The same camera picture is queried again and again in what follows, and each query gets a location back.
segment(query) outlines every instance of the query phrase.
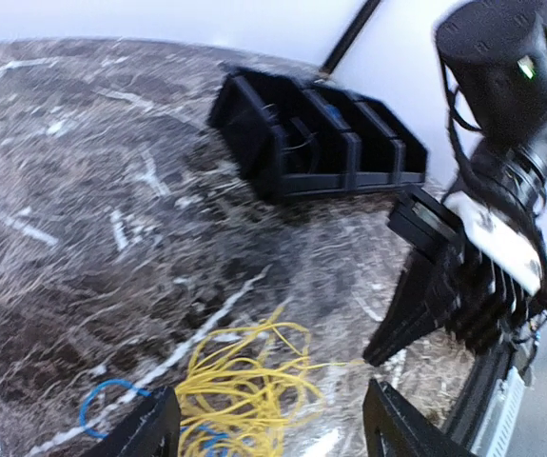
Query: black plastic container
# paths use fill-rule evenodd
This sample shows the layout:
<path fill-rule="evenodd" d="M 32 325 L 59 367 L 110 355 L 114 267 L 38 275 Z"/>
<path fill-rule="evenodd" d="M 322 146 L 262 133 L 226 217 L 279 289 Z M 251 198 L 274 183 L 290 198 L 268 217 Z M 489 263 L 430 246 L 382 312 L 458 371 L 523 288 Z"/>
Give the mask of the black plastic container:
<path fill-rule="evenodd" d="M 366 193 L 424 182 L 427 151 L 376 100 L 236 68 L 209 117 L 264 200 Z"/>

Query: black pole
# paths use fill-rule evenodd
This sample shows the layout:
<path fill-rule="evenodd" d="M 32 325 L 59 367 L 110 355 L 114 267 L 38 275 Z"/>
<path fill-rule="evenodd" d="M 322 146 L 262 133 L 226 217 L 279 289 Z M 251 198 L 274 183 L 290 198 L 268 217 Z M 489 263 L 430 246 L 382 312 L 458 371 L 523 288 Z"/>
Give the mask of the black pole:
<path fill-rule="evenodd" d="M 372 13 L 375 12 L 380 2 L 381 0 L 366 0 L 353 22 L 341 37 L 341 40 L 339 40 L 339 43 L 337 43 L 337 46 L 330 52 L 325 63 L 320 67 L 320 74 L 322 76 L 329 76 L 332 74 L 366 25 L 366 22 L 368 22 L 368 19 L 370 19 L 370 16 L 372 16 Z"/>

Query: white wall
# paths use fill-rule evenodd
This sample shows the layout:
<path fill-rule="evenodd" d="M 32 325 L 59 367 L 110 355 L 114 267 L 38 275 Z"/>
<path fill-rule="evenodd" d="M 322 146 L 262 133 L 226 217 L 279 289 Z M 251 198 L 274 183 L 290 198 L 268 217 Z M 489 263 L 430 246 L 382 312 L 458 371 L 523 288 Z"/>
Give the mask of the white wall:
<path fill-rule="evenodd" d="M 432 43 L 457 0 L 383 0 L 336 74 L 389 104 L 431 152 L 430 172 L 454 175 Z M 0 0 L 0 40 L 125 36 L 253 50 L 320 64 L 362 0 Z M 463 135 L 470 149 L 477 138 Z M 547 237 L 547 213 L 541 224 Z"/>

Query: marble tabletop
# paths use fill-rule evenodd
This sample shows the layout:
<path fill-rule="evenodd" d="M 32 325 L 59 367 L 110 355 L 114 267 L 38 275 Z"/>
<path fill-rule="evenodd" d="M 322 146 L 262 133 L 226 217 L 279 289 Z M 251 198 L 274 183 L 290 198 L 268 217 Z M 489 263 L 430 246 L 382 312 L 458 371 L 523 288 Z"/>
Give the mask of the marble tabletop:
<path fill-rule="evenodd" d="M 174 386 L 197 330 L 249 324 L 282 302 L 284 320 L 313 332 L 316 362 L 361 356 L 408 250 L 386 227 L 393 196 L 255 200 L 205 123 L 228 63 L 315 74 L 169 43 L 0 45 L 0 456 L 80 455 L 94 444 L 78 424 L 94 386 Z M 471 364 L 435 333 L 378 370 L 314 373 L 329 410 L 288 432 L 287 455 L 330 430 L 330 455 L 365 455 L 373 374 L 439 424 Z M 116 405 L 100 429 L 134 405 L 122 393 L 93 405 Z"/>

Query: yellow string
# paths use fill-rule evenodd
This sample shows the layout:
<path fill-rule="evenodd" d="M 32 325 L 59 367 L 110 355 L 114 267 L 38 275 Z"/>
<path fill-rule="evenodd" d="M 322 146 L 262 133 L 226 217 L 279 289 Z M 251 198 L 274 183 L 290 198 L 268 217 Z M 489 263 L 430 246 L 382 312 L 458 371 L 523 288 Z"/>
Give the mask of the yellow string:
<path fill-rule="evenodd" d="M 225 435 L 212 449 L 227 449 L 228 457 L 282 457 L 284 431 L 322 413 L 323 394 L 306 379 L 307 374 L 346 364 L 310 365 L 309 330 L 276 322 L 282 311 L 283 307 L 277 308 L 256 327 L 213 331 L 195 348 L 186 379 L 176 387 L 185 427 L 180 455 L 206 457 L 211 449 L 205 444 L 213 436 L 200 427 L 207 427 Z M 205 355 L 216 338 L 226 334 L 239 334 L 242 339 Z M 273 354 L 281 358 L 281 347 L 294 358 L 271 360 Z M 308 405 L 314 407 L 306 414 L 303 408 Z"/>

